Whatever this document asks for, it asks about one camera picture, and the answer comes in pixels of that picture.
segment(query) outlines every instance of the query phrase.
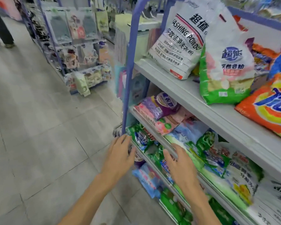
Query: white washing powder bag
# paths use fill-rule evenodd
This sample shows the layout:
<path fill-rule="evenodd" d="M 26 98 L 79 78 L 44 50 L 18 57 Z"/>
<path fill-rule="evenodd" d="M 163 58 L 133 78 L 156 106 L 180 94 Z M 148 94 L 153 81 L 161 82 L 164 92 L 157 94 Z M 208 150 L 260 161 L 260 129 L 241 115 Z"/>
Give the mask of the white washing powder bag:
<path fill-rule="evenodd" d="M 166 28 L 152 48 L 150 56 L 180 80 L 188 78 L 199 62 L 205 36 L 219 0 L 185 0 L 176 3 Z"/>

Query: orange detergent bag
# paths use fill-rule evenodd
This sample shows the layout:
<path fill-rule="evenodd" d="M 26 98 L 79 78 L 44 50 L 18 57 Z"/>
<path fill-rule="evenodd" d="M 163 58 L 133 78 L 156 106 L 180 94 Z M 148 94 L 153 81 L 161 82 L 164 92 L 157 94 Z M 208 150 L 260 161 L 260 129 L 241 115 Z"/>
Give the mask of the orange detergent bag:
<path fill-rule="evenodd" d="M 245 98 L 235 109 L 281 136 L 281 73 L 275 74 L 267 84 Z"/>

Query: washing powder bag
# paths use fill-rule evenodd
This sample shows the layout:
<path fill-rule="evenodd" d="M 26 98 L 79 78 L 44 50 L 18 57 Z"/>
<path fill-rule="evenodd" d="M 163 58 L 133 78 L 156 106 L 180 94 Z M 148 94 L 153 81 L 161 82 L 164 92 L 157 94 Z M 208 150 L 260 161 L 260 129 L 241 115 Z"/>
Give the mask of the washing powder bag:
<path fill-rule="evenodd" d="M 166 28 L 149 55 L 180 80 L 188 78 L 200 59 L 205 36 L 212 19 L 212 3 L 218 0 L 185 0 L 169 16 Z"/>
<path fill-rule="evenodd" d="M 220 7 L 210 23 L 200 59 L 200 94 L 209 105 L 235 104 L 249 96 L 254 80 L 254 58 L 230 11 Z"/>

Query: store aisle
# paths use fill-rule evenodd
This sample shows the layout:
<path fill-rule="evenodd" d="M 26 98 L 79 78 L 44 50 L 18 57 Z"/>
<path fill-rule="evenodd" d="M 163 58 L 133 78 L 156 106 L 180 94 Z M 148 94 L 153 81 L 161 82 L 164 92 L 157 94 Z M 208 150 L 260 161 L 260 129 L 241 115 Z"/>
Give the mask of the store aisle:
<path fill-rule="evenodd" d="M 56 224 L 100 172 L 121 106 L 108 84 L 71 96 L 21 23 L 0 45 L 0 224 Z M 92 224 L 172 224 L 129 172 Z"/>

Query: right hand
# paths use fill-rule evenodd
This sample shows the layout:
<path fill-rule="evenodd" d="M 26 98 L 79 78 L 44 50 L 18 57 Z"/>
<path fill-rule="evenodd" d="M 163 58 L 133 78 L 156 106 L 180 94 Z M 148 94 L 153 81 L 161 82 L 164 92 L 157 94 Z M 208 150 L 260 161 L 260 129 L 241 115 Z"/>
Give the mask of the right hand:
<path fill-rule="evenodd" d="M 176 149 L 178 155 L 177 160 L 173 160 L 168 150 L 163 150 L 163 155 L 165 156 L 172 179 L 183 193 L 198 188 L 200 189 L 197 170 L 191 158 L 179 145 L 172 144 L 172 146 Z"/>

